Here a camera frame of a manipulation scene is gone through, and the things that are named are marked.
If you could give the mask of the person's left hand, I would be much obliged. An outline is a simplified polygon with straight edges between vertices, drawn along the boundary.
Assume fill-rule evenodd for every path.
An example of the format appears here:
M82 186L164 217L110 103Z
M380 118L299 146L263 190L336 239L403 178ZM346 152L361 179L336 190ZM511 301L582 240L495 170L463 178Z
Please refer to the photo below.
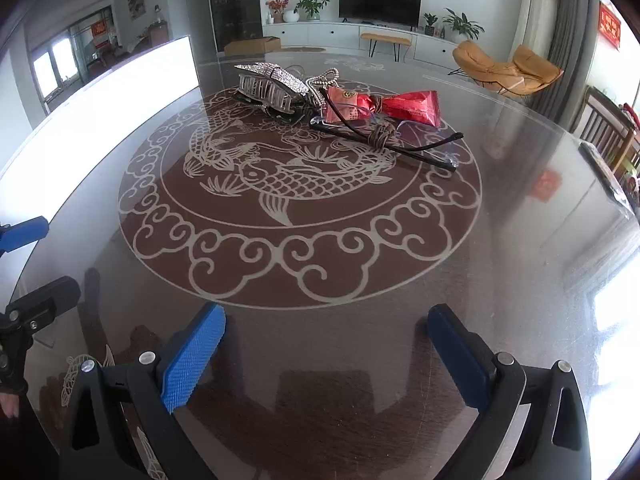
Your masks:
M6 418L20 416L20 397L12 393L0 393L1 411Z

